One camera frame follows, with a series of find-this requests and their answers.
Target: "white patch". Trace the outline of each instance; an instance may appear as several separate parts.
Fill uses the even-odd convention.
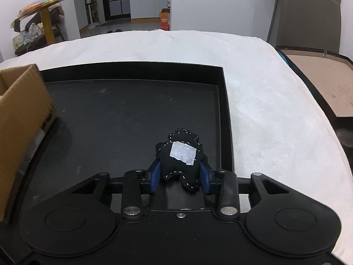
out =
[[[196,148],[181,143],[179,141],[173,142],[170,157],[174,157],[177,160],[181,160],[187,165],[194,165],[194,159],[196,156]]]
[[[76,169],[76,176],[80,174],[80,171],[81,171],[81,166],[79,165]]]

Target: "screw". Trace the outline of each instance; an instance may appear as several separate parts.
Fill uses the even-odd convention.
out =
[[[137,215],[141,212],[141,209],[137,206],[128,206],[124,208],[124,213],[130,216]]]
[[[237,212],[238,212],[238,209],[236,209],[233,206],[225,206],[225,207],[221,208],[221,213],[224,214],[224,215],[231,216],[231,215],[237,214]]]
[[[186,217],[186,214],[179,212],[179,213],[177,213],[177,217],[178,217],[178,218],[185,218],[185,217]]]

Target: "black plush toy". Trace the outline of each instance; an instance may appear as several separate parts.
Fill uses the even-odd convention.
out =
[[[200,162],[207,157],[195,133],[177,129],[168,136],[167,142],[156,144],[156,158],[161,162],[161,176],[164,181],[179,176],[184,188],[190,191],[200,188]]]

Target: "floor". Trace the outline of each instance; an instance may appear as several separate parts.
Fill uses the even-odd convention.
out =
[[[159,22],[152,23],[131,23],[130,19],[121,19],[108,21],[106,24],[102,24],[98,27],[88,29],[86,32],[81,34],[81,38],[87,38],[91,36],[106,34],[108,31],[115,32],[117,29],[125,31],[153,31],[160,29]]]

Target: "white bed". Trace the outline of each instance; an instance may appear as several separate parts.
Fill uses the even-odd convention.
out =
[[[132,31],[54,44],[4,61],[0,69],[111,61],[223,67],[237,175],[262,172],[335,210],[342,232],[333,253],[353,264],[353,178],[347,158],[309,90],[273,47],[232,34]],[[241,209],[249,209],[244,199]]]

